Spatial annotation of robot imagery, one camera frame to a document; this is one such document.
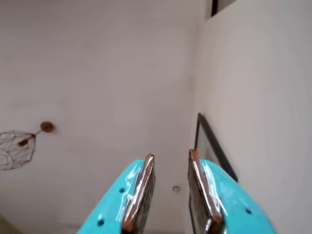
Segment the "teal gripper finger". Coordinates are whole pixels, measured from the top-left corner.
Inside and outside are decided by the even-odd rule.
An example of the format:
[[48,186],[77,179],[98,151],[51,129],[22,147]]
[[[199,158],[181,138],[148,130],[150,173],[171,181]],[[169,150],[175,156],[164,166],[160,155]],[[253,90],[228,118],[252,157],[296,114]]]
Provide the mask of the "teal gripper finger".
[[155,188],[155,156],[132,162],[89,214],[78,234],[142,234]]
[[195,234],[274,234],[264,210],[220,166],[189,151],[189,208]]

